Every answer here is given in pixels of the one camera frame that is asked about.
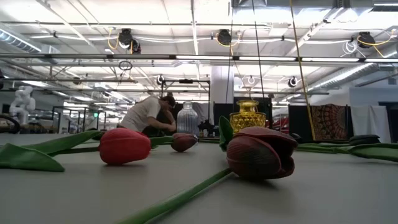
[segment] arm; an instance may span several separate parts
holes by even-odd
[[[164,112],[164,114],[166,115],[166,118],[169,119],[169,121],[170,121],[172,124],[175,123],[173,114],[172,114],[170,111],[166,110],[166,111],[163,111],[163,112]]]
[[[148,117],[147,122],[149,125],[152,127],[158,128],[158,129],[168,129],[169,131],[174,131],[175,125],[172,126],[171,124],[165,124],[157,121],[154,117]]]

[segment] table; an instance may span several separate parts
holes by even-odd
[[[0,144],[59,137],[0,135]],[[218,145],[207,143],[185,153],[160,146],[119,167],[97,152],[55,159],[65,172],[0,169],[0,223],[114,223],[228,166]],[[307,152],[294,159],[290,177],[254,184],[231,174],[152,223],[397,223],[398,164]]]

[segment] yellow cable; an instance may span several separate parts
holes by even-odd
[[[376,49],[376,51],[379,53],[379,55],[380,56],[382,56],[382,57],[384,57],[385,58],[385,56],[380,52],[380,50],[379,49],[377,49],[377,47],[376,46],[373,46],[375,49]]]
[[[292,13],[293,30],[294,30],[294,39],[295,39],[296,48],[297,48],[298,65],[300,66],[301,82],[302,82],[302,86],[303,86],[303,92],[304,92],[304,97],[305,97],[305,103],[307,104],[307,111],[308,111],[308,118],[309,118],[309,120],[310,120],[312,139],[315,141],[316,139],[315,139],[315,131],[314,131],[314,129],[313,129],[313,123],[312,123],[311,108],[310,108],[310,104],[308,103],[307,91],[305,90],[304,75],[303,75],[303,68],[302,68],[302,64],[301,64],[299,43],[297,42],[296,25],[295,25],[295,23],[294,23],[293,2],[292,2],[292,0],[289,0],[289,2],[290,2],[290,11],[291,11],[291,13]]]
[[[133,51],[132,51],[132,40],[130,42],[130,54],[133,54]]]
[[[231,47],[233,47],[233,46],[235,46],[236,44],[239,43],[239,38],[240,38],[240,36],[241,36],[241,35],[238,34],[238,41],[237,41],[235,44],[231,45]],[[220,43],[220,42],[218,41],[217,37],[218,37],[218,33],[216,33],[216,41],[217,41],[218,44],[220,44],[220,45],[223,46],[223,47],[229,47],[229,45],[224,45],[224,44]]]
[[[392,39],[392,35],[394,34],[394,31],[395,31],[395,30],[392,30],[392,31],[391,31],[390,39],[388,39],[388,40],[386,40],[386,41],[384,41],[384,42],[381,42],[381,43],[377,43],[377,44],[372,44],[372,43],[363,42],[362,40],[359,40],[359,38],[360,38],[361,36],[358,36],[358,37],[356,38],[356,40],[357,40],[359,43],[362,43],[362,44],[366,44],[366,45],[370,45],[370,46],[378,46],[378,45],[382,45],[382,44],[386,44],[386,43],[390,42],[390,40]]]
[[[109,36],[108,36],[108,38],[111,37],[111,33],[112,33],[112,28],[109,28]],[[109,47],[111,49],[116,50],[117,47],[118,47],[118,44],[119,44],[119,34],[118,34],[118,38],[116,38],[116,46],[114,46],[114,47],[111,45],[111,40],[108,39],[108,45],[109,45]]]

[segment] person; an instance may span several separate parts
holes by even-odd
[[[150,96],[130,108],[120,126],[139,132],[142,132],[147,126],[174,132],[176,130],[175,120],[170,112],[174,105],[175,99],[172,96],[165,96],[160,99]],[[164,112],[171,124],[161,123],[156,120],[160,110]]]

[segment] dark red tulip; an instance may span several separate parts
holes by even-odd
[[[177,152],[184,152],[198,142],[198,139],[192,134],[175,133],[173,138],[172,148]]]
[[[101,138],[99,154],[109,165],[145,159],[150,152],[150,140],[137,131],[116,128],[107,131]]]
[[[291,157],[297,142],[291,136],[263,127],[244,128],[227,146],[231,170],[240,177],[264,180],[287,177],[294,171]]]

